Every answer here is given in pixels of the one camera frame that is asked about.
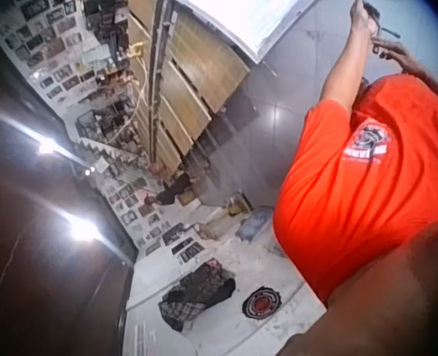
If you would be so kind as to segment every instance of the orange t-shirt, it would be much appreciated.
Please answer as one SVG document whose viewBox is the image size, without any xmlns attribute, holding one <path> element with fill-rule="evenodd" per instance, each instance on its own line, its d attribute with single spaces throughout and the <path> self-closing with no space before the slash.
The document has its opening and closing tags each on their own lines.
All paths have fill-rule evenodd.
<svg viewBox="0 0 438 356">
<path fill-rule="evenodd" d="M 438 96 L 423 82 L 383 78 L 351 117 L 333 100 L 308 113 L 273 222 L 321 301 L 437 220 Z"/>
</svg>

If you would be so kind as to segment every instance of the printed logo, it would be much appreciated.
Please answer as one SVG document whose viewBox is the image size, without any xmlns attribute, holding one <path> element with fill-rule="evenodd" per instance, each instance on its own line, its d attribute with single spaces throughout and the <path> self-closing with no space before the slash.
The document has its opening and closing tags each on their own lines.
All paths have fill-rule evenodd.
<svg viewBox="0 0 438 356">
<path fill-rule="evenodd" d="M 344 159 L 368 162 L 373 159 L 380 163 L 380 157 L 388 152 L 390 137 L 388 132 L 373 119 L 358 129 L 353 137 L 353 143 L 344 150 Z"/>
</svg>

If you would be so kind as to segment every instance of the round patch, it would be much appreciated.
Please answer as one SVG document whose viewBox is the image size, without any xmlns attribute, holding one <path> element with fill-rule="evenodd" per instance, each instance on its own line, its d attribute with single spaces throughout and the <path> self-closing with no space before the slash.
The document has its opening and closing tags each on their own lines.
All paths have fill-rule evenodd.
<svg viewBox="0 0 438 356">
<path fill-rule="evenodd" d="M 251 319 L 264 319 L 280 308 L 280 294 L 271 288 L 260 287 L 242 304 L 242 312 Z"/>
</svg>

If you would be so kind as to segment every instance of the hand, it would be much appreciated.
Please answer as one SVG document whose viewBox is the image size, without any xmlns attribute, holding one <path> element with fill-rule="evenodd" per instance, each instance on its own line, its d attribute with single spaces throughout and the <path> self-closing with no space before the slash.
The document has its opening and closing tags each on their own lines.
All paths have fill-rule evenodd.
<svg viewBox="0 0 438 356">
<path fill-rule="evenodd" d="M 369 16 L 362 0 L 356 0 L 351 7 L 351 27 L 369 31 L 370 35 L 377 32 L 377 23 Z"/>
<path fill-rule="evenodd" d="M 372 39 L 376 46 L 385 50 L 379 55 L 382 59 L 394 59 L 402 67 L 404 73 L 413 76 L 421 76 L 425 73 L 425 67 L 417 61 L 400 42 L 386 41 L 384 39 Z"/>
</svg>

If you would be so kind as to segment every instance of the light fixture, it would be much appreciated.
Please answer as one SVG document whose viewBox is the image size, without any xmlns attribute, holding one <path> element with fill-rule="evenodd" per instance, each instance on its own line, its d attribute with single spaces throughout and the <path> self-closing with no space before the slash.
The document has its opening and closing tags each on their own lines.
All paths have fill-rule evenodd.
<svg viewBox="0 0 438 356">
<path fill-rule="evenodd" d="M 92 241 L 100 239 L 99 229 L 90 221 L 76 218 L 71 220 L 72 237 L 75 240 Z"/>
<path fill-rule="evenodd" d="M 40 154 L 52 154 L 57 148 L 57 144 L 53 139 L 42 139 L 39 143 L 41 144 L 39 146 Z"/>
</svg>

